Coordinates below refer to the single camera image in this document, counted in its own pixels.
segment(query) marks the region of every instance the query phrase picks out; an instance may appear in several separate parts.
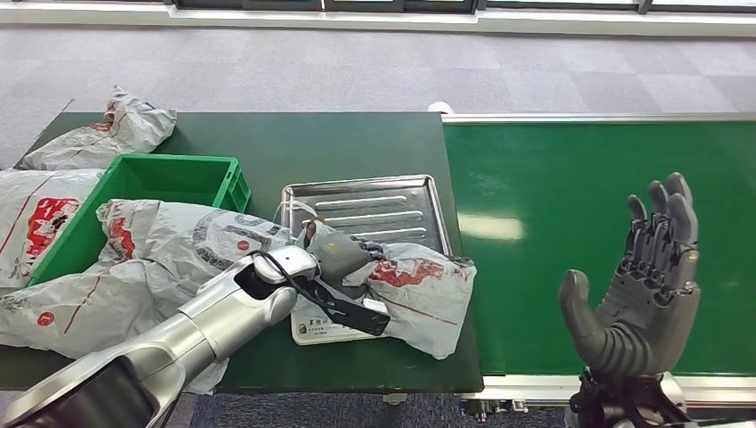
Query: humanoid robot hand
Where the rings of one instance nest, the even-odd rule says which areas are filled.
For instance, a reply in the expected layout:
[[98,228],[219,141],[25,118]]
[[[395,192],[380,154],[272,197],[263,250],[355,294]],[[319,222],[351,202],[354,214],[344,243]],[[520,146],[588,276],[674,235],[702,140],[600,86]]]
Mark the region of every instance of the humanoid robot hand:
[[648,186],[652,213],[630,195],[625,252],[596,310],[588,306],[588,278],[568,270],[559,302],[578,355],[608,375],[657,375],[678,362],[693,325],[700,289],[698,219],[679,173]]
[[[310,228],[316,227],[312,222]],[[320,265],[320,277],[331,287],[340,287],[344,277],[362,268],[373,260],[386,259],[378,243],[346,235],[342,232],[319,235],[308,245]]]

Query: metal tray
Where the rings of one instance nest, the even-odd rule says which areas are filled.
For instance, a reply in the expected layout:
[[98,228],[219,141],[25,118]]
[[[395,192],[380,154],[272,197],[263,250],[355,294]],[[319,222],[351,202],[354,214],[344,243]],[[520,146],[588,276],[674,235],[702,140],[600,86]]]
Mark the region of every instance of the metal tray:
[[451,254],[433,177],[381,177],[288,185],[281,224],[299,235],[312,214],[293,208],[306,203],[318,217],[344,233],[377,243],[419,243]]

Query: plastic bag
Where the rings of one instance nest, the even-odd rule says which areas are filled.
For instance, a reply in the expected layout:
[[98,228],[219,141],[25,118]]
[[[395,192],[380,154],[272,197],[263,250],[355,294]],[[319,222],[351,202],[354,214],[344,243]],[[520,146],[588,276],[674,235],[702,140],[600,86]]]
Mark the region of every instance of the plastic bag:
[[385,333],[436,359],[453,354],[473,294],[473,262],[416,243],[385,244],[383,252],[387,260],[354,275],[367,274],[371,296],[385,303]]
[[253,250],[287,244],[288,229],[247,214],[180,202],[113,200],[97,210],[108,244],[99,264],[149,259],[173,276],[150,284],[160,313],[173,315],[198,288]]
[[148,153],[176,126],[176,111],[158,109],[113,89],[103,121],[73,129],[24,156],[29,169],[108,168],[123,153]]
[[[302,230],[297,245],[311,248],[317,245],[318,236],[342,233],[319,220],[313,224],[314,228]],[[344,278],[343,284],[332,286],[348,296],[355,296],[351,290],[361,291],[359,287],[366,286],[363,297],[384,303],[391,317],[385,335],[402,339],[436,359],[453,354],[473,293],[477,272],[473,262],[447,257],[416,243],[382,247],[387,260],[368,263]],[[310,344],[374,338],[334,326],[325,317],[317,305],[299,296],[292,312],[295,341]],[[314,328],[309,327],[310,320],[316,321]]]
[[[133,259],[6,294],[0,298],[0,343],[69,358],[107,349],[166,319],[152,304],[151,289],[171,280],[160,264]],[[226,365],[211,365],[186,391],[208,393]]]
[[29,280],[102,173],[0,171],[0,294]]

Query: green tray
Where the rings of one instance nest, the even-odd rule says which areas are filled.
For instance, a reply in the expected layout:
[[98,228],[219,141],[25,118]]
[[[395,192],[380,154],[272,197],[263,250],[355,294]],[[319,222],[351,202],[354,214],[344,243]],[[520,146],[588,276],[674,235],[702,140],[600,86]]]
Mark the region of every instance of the green tray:
[[250,188],[236,158],[122,154],[105,171],[26,286],[83,272],[97,261],[107,239],[95,213],[111,199],[187,202],[244,212]]

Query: black cable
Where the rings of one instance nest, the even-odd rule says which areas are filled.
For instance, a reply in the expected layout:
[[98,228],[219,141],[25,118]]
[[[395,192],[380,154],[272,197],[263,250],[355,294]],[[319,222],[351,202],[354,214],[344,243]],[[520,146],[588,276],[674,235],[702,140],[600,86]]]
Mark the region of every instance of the black cable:
[[259,255],[263,259],[269,261],[275,268],[278,269],[278,273],[283,275],[284,278],[286,278],[286,281],[289,283],[289,285],[296,290],[299,294],[305,296],[305,299],[315,303],[317,306],[322,308],[323,310],[328,309],[328,305],[323,303],[322,301],[319,301],[318,299],[314,298],[307,290],[302,288],[301,285],[297,284],[291,276],[289,276],[289,273],[286,272],[286,269],[284,269],[283,266],[281,266],[281,263],[278,262],[278,260],[275,259],[275,257],[271,256],[269,252],[262,251],[262,250],[255,250],[250,252],[249,254],[254,258],[254,256]]

